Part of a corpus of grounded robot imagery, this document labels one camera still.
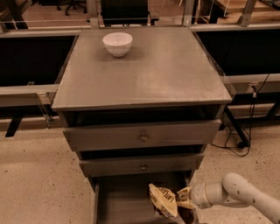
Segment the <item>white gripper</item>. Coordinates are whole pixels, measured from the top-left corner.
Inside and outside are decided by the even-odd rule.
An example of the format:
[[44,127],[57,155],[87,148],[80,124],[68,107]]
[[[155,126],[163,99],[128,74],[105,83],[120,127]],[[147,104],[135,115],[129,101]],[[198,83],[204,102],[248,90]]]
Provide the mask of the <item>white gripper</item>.
[[177,191],[177,199],[177,205],[187,209],[193,209],[193,204],[200,209],[206,209],[212,206],[207,198],[205,183],[195,184],[192,187],[187,186]]

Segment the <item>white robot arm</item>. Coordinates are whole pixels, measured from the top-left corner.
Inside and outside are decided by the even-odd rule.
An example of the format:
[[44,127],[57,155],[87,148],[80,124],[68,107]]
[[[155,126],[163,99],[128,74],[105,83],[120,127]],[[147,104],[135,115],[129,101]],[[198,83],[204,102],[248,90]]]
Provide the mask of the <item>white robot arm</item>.
[[216,205],[224,207],[252,206],[273,224],[280,224],[280,201],[261,192],[242,175],[230,172],[222,181],[198,183],[177,192],[180,207],[207,209]]

